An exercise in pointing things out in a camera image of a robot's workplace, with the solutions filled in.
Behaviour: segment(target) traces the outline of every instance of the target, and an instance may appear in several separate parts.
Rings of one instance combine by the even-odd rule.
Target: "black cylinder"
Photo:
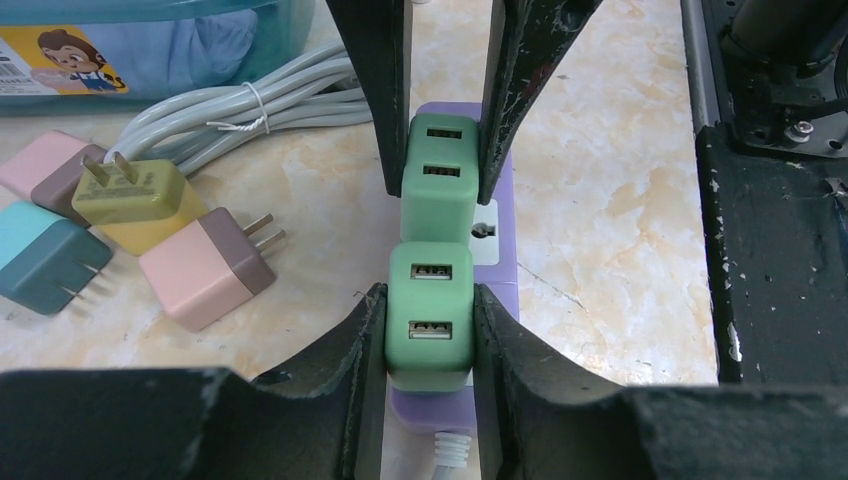
[[[724,47],[763,63],[815,69],[848,32],[848,0],[746,0]]]

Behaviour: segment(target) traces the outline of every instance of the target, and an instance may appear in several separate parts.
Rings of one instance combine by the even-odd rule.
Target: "pink charger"
[[[100,163],[106,150],[67,133],[47,132],[0,165],[0,185],[23,200],[88,227],[71,207],[84,156]]]
[[[219,207],[140,256],[165,314],[199,332],[274,283],[277,277],[261,252],[286,232],[257,244],[249,238],[273,220],[268,214],[242,229]]]

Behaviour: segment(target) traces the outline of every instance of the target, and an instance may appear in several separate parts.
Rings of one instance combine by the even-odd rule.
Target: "cartoon character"
[[[44,32],[38,36],[41,53],[62,71],[70,73],[70,80],[79,80],[89,91],[117,92],[127,86],[121,77],[101,71],[106,59],[85,40],[65,30]]]

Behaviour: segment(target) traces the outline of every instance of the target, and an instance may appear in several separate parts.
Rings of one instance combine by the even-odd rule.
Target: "blue plastic box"
[[[0,115],[132,110],[252,82],[303,50],[315,0],[0,0]]]

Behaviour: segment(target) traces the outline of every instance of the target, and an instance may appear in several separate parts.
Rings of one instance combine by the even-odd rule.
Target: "table surface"
[[[480,101],[490,8],[415,6],[413,111]],[[307,48],[334,38],[319,1]],[[129,118],[0,118],[0,161],[48,129],[109,146]],[[241,222],[272,213],[289,232],[268,256],[274,285],[191,334],[163,316],[136,259],[119,251],[57,316],[0,299],[0,371],[227,365],[253,377],[286,360],[386,280],[399,203],[377,155],[367,124],[273,134],[214,162],[191,178],[207,205]],[[678,1],[604,2],[513,156],[522,323],[615,382],[715,383]],[[12,200],[0,191],[0,207]],[[384,478],[429,478],[433,439],[406,434],[390,411],[386,421]]]

